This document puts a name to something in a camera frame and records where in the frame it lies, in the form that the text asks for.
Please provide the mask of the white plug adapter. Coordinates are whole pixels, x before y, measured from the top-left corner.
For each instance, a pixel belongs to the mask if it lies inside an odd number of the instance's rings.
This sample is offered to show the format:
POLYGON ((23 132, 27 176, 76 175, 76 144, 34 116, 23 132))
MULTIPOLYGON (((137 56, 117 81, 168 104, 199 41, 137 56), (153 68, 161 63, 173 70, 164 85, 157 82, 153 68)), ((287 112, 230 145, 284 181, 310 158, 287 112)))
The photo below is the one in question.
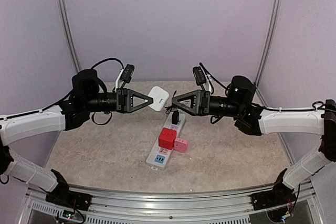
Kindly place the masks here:
POLYGON ((156 112, 159 112, 163 109, 170 97, 169 93, 159 86, 154 86, 150 90, 148 96, 153 99, 153 103, 150 104, 149 107, 156 112))

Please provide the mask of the pink cube plug adapter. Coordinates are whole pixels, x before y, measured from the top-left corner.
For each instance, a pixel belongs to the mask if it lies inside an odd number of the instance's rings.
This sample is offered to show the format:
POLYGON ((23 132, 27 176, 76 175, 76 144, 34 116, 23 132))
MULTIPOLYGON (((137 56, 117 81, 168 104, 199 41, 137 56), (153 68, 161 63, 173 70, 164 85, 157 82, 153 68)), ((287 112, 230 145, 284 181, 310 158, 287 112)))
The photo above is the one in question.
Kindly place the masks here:
POLYGON ((185 153, 188 149, 188 141, 182 138, 176 138, 174 140, 173 148, 175 151, 185 153))

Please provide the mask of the white multicolour power strip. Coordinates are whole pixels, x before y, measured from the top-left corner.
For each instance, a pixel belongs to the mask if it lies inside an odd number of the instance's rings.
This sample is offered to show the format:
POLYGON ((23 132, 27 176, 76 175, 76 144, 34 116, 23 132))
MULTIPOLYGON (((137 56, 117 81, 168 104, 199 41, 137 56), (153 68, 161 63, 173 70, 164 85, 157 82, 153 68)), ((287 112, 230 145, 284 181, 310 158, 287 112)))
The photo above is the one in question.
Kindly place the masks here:
POLYGON ((162 129, 157 136, 155 143, 146 158, 146 164, 154 171, 165 170, 169 158, 174 150, 172 137, 179 137, 186 121, 186 115, 179 111, 179 117, 176 124, 172 123, 173 112, 171 112, 162 129))

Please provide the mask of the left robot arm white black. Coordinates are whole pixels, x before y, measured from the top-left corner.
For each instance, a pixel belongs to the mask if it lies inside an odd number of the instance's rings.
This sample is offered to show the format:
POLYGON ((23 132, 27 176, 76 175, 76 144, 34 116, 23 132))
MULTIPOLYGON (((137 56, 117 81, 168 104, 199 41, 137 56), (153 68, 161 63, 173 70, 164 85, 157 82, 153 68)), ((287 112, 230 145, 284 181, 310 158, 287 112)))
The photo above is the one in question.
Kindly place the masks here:
POLYGON ((95 69, 85 69, 72 78, 72 90, 65 100, 49 108, 1 116, 1 175, 32 184, 66 206, 73 193, 60 172, 45 170, 9 149, 10 144, 48 132, 81 127, 95 112, 133 113, 153 103, 147 95, 125 87, 108 92, 95 69))

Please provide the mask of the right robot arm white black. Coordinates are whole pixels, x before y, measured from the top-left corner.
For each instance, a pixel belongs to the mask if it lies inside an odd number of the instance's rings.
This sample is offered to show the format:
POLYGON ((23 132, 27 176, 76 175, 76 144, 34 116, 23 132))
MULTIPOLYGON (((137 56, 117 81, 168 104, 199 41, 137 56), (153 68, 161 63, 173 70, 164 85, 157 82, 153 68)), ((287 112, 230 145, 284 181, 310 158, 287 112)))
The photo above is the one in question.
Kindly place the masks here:
POLYGON ((281 204, 301 182, 335 162, 335 101, 315 102, 311 108, 274 109, 253 103, 256 86, 246 77, 234 76, 225 97, 205 89, 172 98, 172 105, 192 116, 231 117, 246 135, 308 133, 321 136, 321 144, 285 169, 269 192, 273 205, 281 204))

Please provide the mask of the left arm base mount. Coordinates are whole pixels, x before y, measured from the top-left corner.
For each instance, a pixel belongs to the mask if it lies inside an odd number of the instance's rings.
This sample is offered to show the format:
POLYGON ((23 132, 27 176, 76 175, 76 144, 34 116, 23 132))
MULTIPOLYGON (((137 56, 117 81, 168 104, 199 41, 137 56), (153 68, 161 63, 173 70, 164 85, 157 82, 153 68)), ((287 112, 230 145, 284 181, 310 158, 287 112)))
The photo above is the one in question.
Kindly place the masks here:
POLYGON ((90 194, 68 190, 64 194, 46 192, 45 200, 55 205, 88 211, 91 205, 92 196, 90 194))

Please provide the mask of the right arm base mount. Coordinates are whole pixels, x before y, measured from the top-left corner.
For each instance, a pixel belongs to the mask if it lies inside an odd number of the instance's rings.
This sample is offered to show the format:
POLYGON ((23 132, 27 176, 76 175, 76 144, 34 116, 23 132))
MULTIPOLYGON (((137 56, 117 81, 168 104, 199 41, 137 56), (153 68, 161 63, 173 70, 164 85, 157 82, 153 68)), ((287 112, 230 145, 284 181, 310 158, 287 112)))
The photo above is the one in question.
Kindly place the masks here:
POLYGON ((296 195, 293 190, 272 189, 261 191, 250 196, 254 210, 262 210, 294 202, 296 195))

